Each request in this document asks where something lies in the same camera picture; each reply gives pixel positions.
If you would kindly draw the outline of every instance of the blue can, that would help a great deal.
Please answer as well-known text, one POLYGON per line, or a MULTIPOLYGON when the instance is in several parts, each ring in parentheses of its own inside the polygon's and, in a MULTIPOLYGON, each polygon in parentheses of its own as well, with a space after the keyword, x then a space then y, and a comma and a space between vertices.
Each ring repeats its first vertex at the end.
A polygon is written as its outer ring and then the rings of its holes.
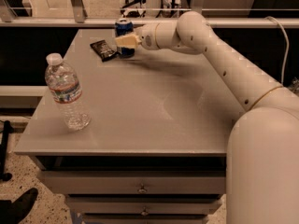
MULTIPOLYGON (((115 35, 126 35, 134 30, 132 22, 127 18, 120 18, 115 23, 115 35)), ((118 48, 118 53, 122 58, 132 57, 135 49, 118 48)))

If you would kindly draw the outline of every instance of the table top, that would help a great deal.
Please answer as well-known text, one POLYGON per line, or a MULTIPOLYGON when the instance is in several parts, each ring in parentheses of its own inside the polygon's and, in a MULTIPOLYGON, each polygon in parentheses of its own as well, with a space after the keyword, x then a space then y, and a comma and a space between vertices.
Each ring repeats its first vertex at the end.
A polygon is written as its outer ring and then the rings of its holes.
POLYGON ((225 156, 244 113, 203 55, 139 47, 102 63, 90 44, 113 29, 79 30, 65 59, 78 73, 92 122, 69 131, 47 91, 15 148, 53 156, 225 156))

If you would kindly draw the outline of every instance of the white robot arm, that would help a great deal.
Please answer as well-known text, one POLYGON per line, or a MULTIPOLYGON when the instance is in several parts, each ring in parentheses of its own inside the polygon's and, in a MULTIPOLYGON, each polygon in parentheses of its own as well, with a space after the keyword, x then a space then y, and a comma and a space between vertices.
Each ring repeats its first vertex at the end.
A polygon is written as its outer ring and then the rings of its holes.
POLYGON ((227 223, 298 223, 299 97, 223 42, 196 12, 136 33, 145 49, 203 53, 247 111, 227 147, 227 223))

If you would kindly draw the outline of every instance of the cabinet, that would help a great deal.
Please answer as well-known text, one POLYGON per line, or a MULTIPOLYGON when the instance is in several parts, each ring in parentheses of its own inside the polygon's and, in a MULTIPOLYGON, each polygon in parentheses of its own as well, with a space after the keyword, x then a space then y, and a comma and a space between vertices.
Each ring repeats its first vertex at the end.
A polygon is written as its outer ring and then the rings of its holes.
POLYGON ((87 221, 206 223, 221 206, 226 144, 244 110, 201 55, 138 48, 102 63, 89 45, 105 39, 114 49, 113 34, 79 30, 65 57, 91 124, 69 132, 47 92, 15 152, 87 221))

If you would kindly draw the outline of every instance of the plastic water bottle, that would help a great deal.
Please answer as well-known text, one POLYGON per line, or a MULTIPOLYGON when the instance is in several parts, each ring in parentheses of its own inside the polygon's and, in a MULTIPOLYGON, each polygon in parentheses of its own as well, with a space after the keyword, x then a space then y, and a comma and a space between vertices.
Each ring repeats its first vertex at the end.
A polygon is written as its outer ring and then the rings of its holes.
POLYGON ((66 63, 58 53, 46 58, 46 83, 54 101, 64 116, 64 122, 70 130, 77 131, 87 126, 91 117, 82 101, 82 88, 74 68, 66 63))

